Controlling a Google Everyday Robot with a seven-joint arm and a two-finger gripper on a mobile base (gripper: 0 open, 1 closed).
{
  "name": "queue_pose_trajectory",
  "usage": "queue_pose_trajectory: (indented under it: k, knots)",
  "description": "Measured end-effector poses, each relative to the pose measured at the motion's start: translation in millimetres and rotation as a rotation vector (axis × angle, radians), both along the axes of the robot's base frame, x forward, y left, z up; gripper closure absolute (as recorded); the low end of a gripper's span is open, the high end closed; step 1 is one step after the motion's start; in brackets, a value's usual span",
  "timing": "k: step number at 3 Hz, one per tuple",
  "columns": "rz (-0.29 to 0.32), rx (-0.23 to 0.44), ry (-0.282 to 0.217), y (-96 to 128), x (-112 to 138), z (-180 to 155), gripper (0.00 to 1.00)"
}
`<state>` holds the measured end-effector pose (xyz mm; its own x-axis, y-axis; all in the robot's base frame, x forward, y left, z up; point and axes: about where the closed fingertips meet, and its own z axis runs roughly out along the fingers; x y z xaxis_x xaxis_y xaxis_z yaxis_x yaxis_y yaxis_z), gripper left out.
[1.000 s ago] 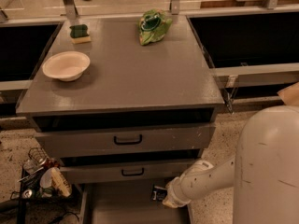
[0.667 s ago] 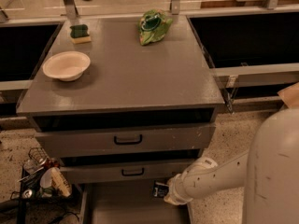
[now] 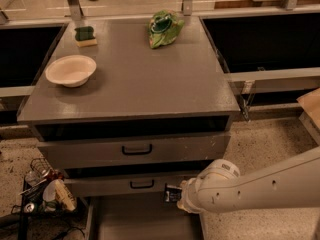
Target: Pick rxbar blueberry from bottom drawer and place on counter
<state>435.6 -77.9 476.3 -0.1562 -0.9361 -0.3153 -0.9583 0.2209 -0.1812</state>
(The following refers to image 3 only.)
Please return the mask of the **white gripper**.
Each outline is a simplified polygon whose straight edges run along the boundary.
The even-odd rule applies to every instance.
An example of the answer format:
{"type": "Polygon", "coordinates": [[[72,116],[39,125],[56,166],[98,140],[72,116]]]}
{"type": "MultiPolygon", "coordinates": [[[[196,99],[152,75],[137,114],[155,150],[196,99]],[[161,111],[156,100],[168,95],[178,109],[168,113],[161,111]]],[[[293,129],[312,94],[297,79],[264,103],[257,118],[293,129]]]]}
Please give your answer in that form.
{"type": "Polygon", "coordinates": [[[198,202],[195,183],[195,178],[183,180],[180,183],[180,187],[182,188],[182,194],[181,199],[177,202],[177,207],[188,213],[199,214],[202,212],[202,210],[198,202]]]}

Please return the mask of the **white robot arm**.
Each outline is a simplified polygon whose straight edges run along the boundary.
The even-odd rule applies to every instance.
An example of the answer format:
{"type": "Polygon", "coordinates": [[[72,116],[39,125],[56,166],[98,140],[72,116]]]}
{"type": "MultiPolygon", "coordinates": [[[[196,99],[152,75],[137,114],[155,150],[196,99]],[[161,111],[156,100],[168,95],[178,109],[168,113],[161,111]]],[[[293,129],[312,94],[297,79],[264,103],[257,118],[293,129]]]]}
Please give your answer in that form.
{"type": "Polygon", "coordinates": [[[177,206],[188,213],[320,206],[320,147],[242,175],[218,159],[181,183],[177,206]]]}

